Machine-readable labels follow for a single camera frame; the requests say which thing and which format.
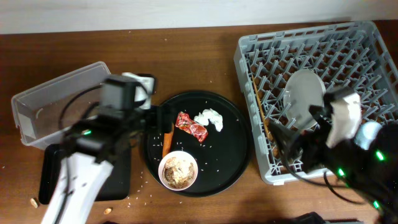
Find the white tissue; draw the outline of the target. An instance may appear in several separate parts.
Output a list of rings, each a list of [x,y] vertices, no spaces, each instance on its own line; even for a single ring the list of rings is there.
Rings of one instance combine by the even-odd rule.
[[[218,132],[223,129],[223,117],[217,111],[213,109],[205,109],[193,119],[196,123],[202,126],[208,126],[209,123],[215,126]]]

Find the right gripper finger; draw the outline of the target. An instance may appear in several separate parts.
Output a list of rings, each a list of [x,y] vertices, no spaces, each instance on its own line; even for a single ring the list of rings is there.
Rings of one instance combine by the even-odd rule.
[[[280,156],[297,156],[299,154],[299,131],[291,130],[275,121],[269,121],[269,131]]]
[[[327,124],[330,112],[326,107],[310,105],[308,111],[318,124]]]

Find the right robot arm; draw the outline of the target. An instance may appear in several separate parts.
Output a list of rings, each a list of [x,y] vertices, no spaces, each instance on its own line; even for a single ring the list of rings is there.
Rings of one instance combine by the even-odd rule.
[[[361,124],[358,105],[311,106],[319,129],[302,134],[270,121],[282,164],[300,157],[309,173],[323,166],[379,212],[380,223],[397,223],[397,124],[384,125],[367,149],[354,140]]]

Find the pale blue plate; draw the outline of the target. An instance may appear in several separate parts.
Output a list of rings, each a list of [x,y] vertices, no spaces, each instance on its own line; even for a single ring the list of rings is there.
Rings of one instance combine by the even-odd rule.
[[[296,71],[288,79],[283,97],[284,108],[290,106],[285,115],[297,129],[310,129],[317,124],[309,112],[311,105],[323,106],[326,92],[321,78],[309,69]]]

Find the orange carrot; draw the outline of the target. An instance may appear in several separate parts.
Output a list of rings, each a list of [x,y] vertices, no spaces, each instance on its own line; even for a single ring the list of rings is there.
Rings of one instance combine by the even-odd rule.
[[[165,157],[171,150],[172,138],[174,135],[174,127],[175,125],[172,123],[171,131],[169,133],[164,134],[162,157]]]

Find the wooden chopstick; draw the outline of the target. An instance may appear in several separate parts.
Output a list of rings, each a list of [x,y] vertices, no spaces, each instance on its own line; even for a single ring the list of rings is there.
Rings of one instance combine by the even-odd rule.
[[[252,84],[253,84],[253,87],[254,87],[254,91],[255,91],[255,95],[256,95],[256,101],[257,101],[257,105],[259,107],[259,113],[261,115],[261,120],[262,120],[262,123],[264,125],[264,132],[265,132],[266,138],[268,140],[270,140],[270,141],[273,141],[274,138],[273,138],[271,132],[269,131],[269,120],[266,119],[265,116],[264,116],[264,111],[262,109],[261,101],[260,101],[260,98],[259,98],[259,92],[257,90],[256,82],[255,82],[255,79],[254,79],[253,76],[251,77],[251,80],[252,80]]]

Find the red snack wrapper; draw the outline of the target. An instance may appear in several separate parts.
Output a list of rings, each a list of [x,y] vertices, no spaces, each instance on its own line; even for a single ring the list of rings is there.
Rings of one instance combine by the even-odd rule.
[[[190,119],[189,115],[182,111],[177,115],[175,126],[194,136],[200,143],[202,143],[208,135],[208,131],[204,126]]]

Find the pink bowl with food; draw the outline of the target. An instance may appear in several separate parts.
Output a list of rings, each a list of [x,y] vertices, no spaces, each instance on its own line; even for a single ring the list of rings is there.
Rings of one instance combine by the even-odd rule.
[[[158,176],[162,185],[170,190],[187,190],[197,179],[197,161],[187,152],[170,152],[160,161]]]

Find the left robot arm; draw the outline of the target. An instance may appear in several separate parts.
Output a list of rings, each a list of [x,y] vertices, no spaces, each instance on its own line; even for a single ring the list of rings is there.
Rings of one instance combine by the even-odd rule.
[[[60,149],[65,157],[42,223],[85,223],[95,199],[114,165],[141,134],[170,133],[171,112],[153,106],[157,79],[151,74],[110,75],[86,90],[99,90],[100,99],[89,106],[68,129],[63,109]]]

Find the light blue cup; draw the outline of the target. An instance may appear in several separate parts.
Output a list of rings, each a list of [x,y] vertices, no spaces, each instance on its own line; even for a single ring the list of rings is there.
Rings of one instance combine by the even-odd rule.
[[[367,151],[381,128],[382,125],[375,121],[368,121],[362,124],[354,137],[354,143]]]

